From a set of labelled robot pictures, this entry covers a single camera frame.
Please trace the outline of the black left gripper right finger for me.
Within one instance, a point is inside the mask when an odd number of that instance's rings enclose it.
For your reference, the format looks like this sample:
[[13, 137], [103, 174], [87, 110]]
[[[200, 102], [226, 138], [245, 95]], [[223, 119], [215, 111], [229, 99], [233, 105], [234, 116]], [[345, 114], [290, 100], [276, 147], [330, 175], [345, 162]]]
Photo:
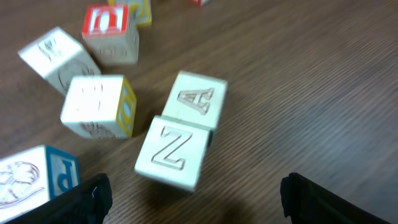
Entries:
[[280, 196], [284, 217], [292, 224], [386, 222], [296, 172], [281, 180]]

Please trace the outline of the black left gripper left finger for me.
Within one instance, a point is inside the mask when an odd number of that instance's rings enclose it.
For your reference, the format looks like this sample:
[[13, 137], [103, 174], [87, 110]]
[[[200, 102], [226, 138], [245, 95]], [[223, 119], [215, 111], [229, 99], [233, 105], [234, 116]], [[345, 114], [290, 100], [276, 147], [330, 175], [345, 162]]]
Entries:
[[112, 205], [109, 178], [99, 173], [7, 224], [103, 224]]

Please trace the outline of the blue letter P yarn block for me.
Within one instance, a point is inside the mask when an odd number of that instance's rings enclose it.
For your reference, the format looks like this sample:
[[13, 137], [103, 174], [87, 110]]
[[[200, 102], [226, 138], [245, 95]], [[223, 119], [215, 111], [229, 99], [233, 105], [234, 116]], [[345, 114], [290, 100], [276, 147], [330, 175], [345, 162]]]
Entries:
[[39, 145], [1, 159], [1, 223], [19, 217], [80, 184], [77, 158]]

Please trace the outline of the yellow letter C block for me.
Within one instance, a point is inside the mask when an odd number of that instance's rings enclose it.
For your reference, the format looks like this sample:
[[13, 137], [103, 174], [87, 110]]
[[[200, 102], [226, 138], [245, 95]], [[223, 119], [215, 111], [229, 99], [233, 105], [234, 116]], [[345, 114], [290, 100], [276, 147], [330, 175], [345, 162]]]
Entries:
[[137, 98], [124, 75], [77, 76], [70, 83], [60, 120], [88, 139], [129, 139]]

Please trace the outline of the letter Z block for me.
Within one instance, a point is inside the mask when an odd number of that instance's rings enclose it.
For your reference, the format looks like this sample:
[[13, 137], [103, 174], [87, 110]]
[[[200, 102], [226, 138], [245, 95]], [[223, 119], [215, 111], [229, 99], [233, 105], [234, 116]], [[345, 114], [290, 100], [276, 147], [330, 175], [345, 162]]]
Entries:
[[155, 116], [134, 170], [164, 184], [195, 191], [211, 132]]

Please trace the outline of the letter A soccer block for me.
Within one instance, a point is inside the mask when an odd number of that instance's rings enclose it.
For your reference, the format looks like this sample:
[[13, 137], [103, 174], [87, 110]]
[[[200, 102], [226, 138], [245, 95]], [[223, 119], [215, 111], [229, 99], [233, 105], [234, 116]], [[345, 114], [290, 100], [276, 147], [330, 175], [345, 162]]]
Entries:
[[227, 89], [226, 80], [180, 71], [170, 91], [162, 116], [215, 131]]

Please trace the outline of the red letter U block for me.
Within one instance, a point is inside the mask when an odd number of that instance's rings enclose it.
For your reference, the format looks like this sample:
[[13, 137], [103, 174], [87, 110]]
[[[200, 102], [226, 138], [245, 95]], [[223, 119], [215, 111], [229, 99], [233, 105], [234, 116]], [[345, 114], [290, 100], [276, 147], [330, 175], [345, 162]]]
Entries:
[[82, 37], [102, 65], [138, 62], [139, 33], [127, 4], [88, 6]]

